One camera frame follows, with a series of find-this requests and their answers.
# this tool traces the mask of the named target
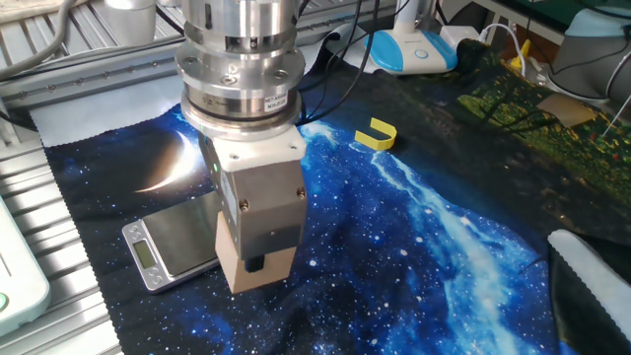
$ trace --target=white device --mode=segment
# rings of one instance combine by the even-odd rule
[[[39,317],[50,286],[0,198],[0,336]]]
[[[453,50],[463,39],[477,39],[480,34],[471,26],[443,26],[441,28],[441,38]]]
[[[392,75],[435,74],[454,69],[457,56],[439,36],[415,28],[419,0],[409,0],[398,14],[392,30],[377,31],[371,58]]]

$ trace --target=wooden block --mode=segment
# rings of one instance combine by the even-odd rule
[[[292,269],[296,247],[266,254],[262,269],[256,272],[247,272],[245,271],[245,261],[240,260],[237,255],[237,249],[228,230],[224,213],[219,212],[215,252],[217,252],[224,275],[228,280],[230,291],[236,294],[287,278]]]

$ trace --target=label sticker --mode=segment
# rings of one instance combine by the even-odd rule
[[[265,112],[274,111],[287,104],[287,93],[265,98]]]
[[[237,198],[233,194],[232,189],[230,188],[230,183],[228,182],[228,177],[226,173],[221,170],[221,190],[224,192],[224,198],[226,199],[226,203],[228,203],[228,210],[233,217],[233,221],[237,221]]]

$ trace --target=digital scale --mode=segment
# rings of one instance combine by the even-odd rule
[[[221,200],[213,191],[122,229],[149,292],[165,291],[219,265],[215,253],[219,211]]]
[[[0,336],[33,321],[50,303],[48,280],[0,198]]]

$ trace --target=scale platform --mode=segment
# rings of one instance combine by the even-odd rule
[[[123,227],[147,290],[159,293],[219,266],[219,211],[219,195],[210,192]]]

